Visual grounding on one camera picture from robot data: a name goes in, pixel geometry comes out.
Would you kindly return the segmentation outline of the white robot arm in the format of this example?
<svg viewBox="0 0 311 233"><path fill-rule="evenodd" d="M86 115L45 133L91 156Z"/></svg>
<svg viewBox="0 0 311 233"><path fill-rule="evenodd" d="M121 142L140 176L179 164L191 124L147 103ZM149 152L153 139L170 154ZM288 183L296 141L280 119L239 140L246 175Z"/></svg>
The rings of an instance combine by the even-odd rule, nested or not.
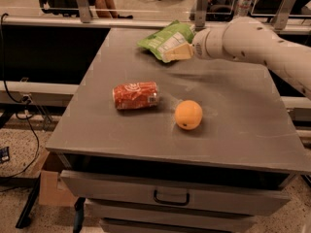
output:
<svg viewBox="0 0 311 233"><path fill-rule="evenodd" d="M299 93L311 98L311 49L280 38L251 17L197 32L192 42L166 50L164 59L224 59L265 66Z"/></svg>

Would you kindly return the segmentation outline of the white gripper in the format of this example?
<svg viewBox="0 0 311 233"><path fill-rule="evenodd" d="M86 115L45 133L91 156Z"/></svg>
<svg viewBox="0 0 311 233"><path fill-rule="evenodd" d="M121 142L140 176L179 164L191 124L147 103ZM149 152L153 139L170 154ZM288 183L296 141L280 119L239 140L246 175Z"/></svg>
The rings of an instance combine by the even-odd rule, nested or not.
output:
<svg viewBox="0 0 311 233"><path fill-rule="evenodd" d="M193 52L200 59L228 59L223 46L223 28L207 28L195 34L192 44L182 43L177 46L167 46L162 60L171 62L186 60L193 57Z"/></svg>

